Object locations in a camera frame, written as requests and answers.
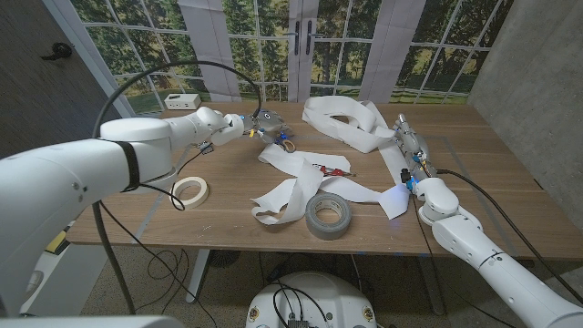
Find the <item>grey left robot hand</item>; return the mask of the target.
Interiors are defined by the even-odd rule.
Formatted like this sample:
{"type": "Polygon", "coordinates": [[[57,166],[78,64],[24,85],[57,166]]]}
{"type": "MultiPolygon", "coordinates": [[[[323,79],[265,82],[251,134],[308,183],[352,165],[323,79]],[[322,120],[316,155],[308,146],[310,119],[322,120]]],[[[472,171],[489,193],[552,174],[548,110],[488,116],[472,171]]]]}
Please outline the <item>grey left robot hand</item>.
{"type": "Polygon", "coordinates": [[[244,135],[257,137],[267,144],[279,145],[287,152],[296,150],[290,140],[293,131],[277,112],[261,109],[256,118],[241,116],[241,119],[244,124],[244,135]]]}

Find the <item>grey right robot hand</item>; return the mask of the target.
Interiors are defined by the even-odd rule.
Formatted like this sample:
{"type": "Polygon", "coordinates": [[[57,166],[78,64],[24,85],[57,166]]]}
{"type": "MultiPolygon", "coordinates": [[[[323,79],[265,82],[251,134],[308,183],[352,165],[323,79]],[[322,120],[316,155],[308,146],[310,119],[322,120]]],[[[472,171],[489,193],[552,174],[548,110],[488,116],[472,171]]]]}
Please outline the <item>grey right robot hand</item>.
{"type": "Polygon", "coordinates": [[[435,178],[437,169],[430,160],[429,148],[424,138],[418,136],[403,113],[394,124],[396,143],[401,150],[407,170],[414,180],[435,178]]]}

